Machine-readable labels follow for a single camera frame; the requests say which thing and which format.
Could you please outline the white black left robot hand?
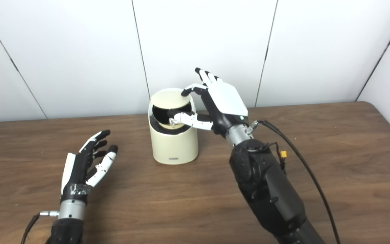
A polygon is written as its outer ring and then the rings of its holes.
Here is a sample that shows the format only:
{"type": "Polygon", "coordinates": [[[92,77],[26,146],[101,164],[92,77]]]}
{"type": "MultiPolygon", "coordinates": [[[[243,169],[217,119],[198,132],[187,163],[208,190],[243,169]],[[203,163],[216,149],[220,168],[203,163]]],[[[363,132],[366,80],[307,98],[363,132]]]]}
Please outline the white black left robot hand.
{"type": "Polygon", "coordinates": [[[76,200],[88,203],[88,196],[108,173],[118,153],[117,145],[110,145],[107,151],[100,150],[107,145],[105,138],[109,135],[109,129],[99,131],[91,136],[76,154],[67,154],[60,202],[76,200]]]}

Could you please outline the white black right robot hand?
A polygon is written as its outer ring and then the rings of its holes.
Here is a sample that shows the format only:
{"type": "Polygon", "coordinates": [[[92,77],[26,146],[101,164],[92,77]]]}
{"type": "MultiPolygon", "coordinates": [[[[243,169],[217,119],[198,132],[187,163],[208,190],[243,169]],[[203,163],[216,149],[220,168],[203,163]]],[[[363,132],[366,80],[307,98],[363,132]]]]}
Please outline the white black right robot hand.
{"type": "Polygon", "coordinates": [[[195,68],[202,84],[192,84],[181,92],[182,97],[194,92],[201,97],[208,114],[170,109],[169,122],[185,124],[196,129],[212,130],[225,137],[226,132],[237,125],[249,127],[248,109],[237,89],[211,72],[195,68]]]}

